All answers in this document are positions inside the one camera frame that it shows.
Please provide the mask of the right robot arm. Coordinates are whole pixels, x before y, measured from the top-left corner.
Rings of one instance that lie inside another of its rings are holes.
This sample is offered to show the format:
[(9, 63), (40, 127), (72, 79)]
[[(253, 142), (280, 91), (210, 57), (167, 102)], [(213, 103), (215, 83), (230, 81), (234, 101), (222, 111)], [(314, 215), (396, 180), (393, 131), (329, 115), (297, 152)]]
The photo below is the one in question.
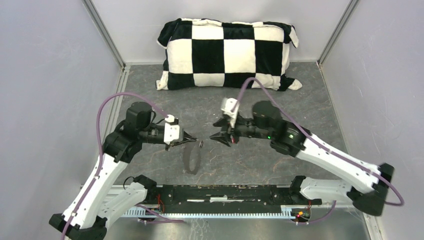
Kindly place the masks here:
[(339, 178), (295, 177), (288, 191), (293, 203), (337, 201), (352, 204), (371, 216), (382, 215), (387, 205), (388, 183), (395, 171), (392, 165), (368, 163), (329, 145), (308, 129), (284, 120), (270, 101), (256, 102), (251, 118), (242, 117), (233, 107), (239, 107), (234, 98), (223, 100), (222, 117), (213, 124), (220, 131), (211, 135), (211, 140), (230, 146), (237, 144), (241, 137), (268, 139), (276, 152), (312, 163)]

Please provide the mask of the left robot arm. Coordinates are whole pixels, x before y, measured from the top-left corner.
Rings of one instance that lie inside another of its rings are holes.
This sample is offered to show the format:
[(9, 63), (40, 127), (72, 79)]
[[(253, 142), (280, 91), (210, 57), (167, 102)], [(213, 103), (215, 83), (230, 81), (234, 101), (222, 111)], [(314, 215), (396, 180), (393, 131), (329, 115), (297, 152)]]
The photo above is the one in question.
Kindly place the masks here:
[(101, 151), (89, 178), (77, 197), (63, 212), (52, 215), (49, 224), (70, 240), (102, 240), (108, 229), (129, 209), (157, 198), (156, 183), (138, 176), (117, 196), (104, 202), (118, 176), (142, 150), (143, 144), (170, 147), (196, 142), (197, 139), (179, 125), (179, 120), (168, 115), (164, 124), (154, 123), (156, 112), (147, 102), (135, 102), (101, 145)]

